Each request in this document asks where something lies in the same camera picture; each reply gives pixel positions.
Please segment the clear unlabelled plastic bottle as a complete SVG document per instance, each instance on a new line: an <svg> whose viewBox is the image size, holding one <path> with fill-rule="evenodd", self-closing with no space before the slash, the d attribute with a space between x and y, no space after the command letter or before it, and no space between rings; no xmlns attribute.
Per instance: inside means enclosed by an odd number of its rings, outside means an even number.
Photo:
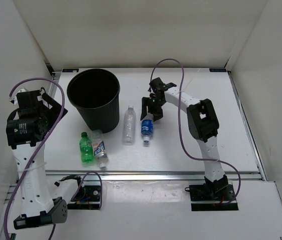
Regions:
<svg viewBox="0 0 282 240"><path fill-rule="evenodd" d="M133 145L135 141L136 129L136 113L133 106L129 105L125 111L123 123L122 141L125 145Z"/></svg>

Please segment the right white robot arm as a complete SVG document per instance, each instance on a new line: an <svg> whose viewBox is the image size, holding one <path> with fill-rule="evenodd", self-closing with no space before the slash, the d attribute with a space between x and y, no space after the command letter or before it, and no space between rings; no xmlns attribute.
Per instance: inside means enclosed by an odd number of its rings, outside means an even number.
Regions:
<svg viewBox="0 0 282 240"><path fill-rule="evenodd" d="M220 160L218 153L219 121L211 100L191 97L182 93L176 84L164 83L159 77L150 81L149 91L150 95L142 98L140 117L144 142L150 140L154 122L163 118L163 105L166 103L175 105L179 113L186 113L189 132L201 151L199 161L204 163L205 183L196 188L198 199L219 201L221 204L234 201L236 194L233 193L233 187L222 168L225 162Z"/></svg>

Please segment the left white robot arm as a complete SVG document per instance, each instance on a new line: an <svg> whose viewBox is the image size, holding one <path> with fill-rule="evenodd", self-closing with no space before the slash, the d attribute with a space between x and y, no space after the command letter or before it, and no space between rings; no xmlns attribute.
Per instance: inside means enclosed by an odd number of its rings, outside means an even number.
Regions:
<svg viewBox="0 0 282 240"><path fill-rule="evenodd" d="M43 89L19 90L12 103L17 105L8 117L6 134L19 174L22 197L20 215L14 220L17 230L63 223L65 201L52 197L46 178L44 148L49 134L67 113Z"/></svg>

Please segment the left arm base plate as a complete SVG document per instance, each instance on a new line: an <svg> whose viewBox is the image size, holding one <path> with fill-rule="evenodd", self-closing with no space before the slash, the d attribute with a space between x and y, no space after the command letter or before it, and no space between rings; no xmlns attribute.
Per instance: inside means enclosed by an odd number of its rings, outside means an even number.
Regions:
<svg viewBox="0 0 282 240"><path fill-rule="evenodd" d="M80 175L68 175L53 183L55 187L52 197L62 197L69 210L99 210L101 208L101 186L81 184Z"/></svg>

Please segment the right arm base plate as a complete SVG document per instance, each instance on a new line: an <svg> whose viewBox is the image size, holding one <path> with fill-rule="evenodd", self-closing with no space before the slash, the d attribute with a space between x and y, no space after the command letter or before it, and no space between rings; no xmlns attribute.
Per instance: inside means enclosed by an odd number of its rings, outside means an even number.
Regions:
<svg viewBox="0 0 282 240"><path fill-rule="evenodd" d="M189 185L184 189L190 195L192 212L238 211L238 204L234 198L233 185L229 184L221 192L213 195L206 184Z"/></svg>

